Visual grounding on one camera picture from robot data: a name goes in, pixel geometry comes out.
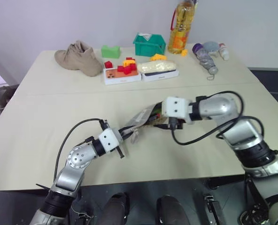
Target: white table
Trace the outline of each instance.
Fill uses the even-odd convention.
[[[108,119],[112,127],[122,127],[134,114],[166,96],[194,98],[217,91],[234,90],[246,103],[245,115],[264,123],[265,140],[278,149],[278,103],[260,84],[227,84],[157,90],[104,93],[75,93],[37,96],[15,95],[0,117],[0,190],[51,186],[54,163],[61,142],[77,122],[93,117]],[[179,140],[191,140],[215,126],[198,121],[176,131]],[[60,168],[69,150],[83,139],[100,133],[98,122],[86,123],[68,139]],[[173,142],[170,132],[145,128],[139,143],[124,144],[126,157],[107,154],[91,162],[83,185],[146,180],[184,179],[243,173],[228,145],[214,135],[189,146]]]
[[[134,56],[132,52],[133,48],[123,48],[121,59],[111,61],[121,64],[123,57]],[[222,90],[237,91],[246,102],[245,115],[263,121],[266,142],[278,149],[278,103],[232,53],[229,61],[215,59],[220,71],[214,81],[206,79],[208,73],[192,55],[183,58],[168,54],[178,63],[179,77],[110,86],[103,84],[101,76],[87,77],[80,71],[61,68],[53,53],[46,51],[38,56],[0,116],[0,190],[38,188],[35,183],[51,186],[59,146],[73,125],[98,117],[108,119],[111,127],[121,128],[143,108],[167,96],[194,100]],[[176,135],[187,141],[214,126],[213,121],[198,121],[176,131]],[[100,132],[97,122],[78,127],[63,149],[59,168],[76,143]],[[168,131],[145,128],[140,133],[139,143],[132,145],[127,140],[123,144],[126,157],[122,160],[113,152],[91,162],[83,185],[243,173],[232,150],[213,135],[193,145],[179,146]]]

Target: beige shoe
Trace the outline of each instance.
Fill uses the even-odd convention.
[[[92,47],[82,41],[76,41],[67,50],[56,51],[54,58],[61,67],[79,69],[87,76],[96,76],[102,71],[102,65],[96,59]]]

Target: small white bottle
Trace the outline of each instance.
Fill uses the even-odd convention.
[[[227,49],[227,47],[225,46],[224,43],[220,43],[219,44],[219,54],[220,56],[224,59],[224,60],[228,60],[229,59],[229,51]]]

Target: purple bottle cap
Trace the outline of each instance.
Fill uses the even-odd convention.
[[[192,51],[193,51],[194,54],[196,54],[196,52],[197,52],[198,50],[200,50],[201,48],[203,48],[203,45],[200,44],[200,43],[197,43],[197,44],[195,44],[195,45],[193,46]]]

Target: bottle label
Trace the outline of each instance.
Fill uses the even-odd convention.
[[[179,31],[176,33],[175,38],[172,43],[173,48],[184,49],[189,32]]]

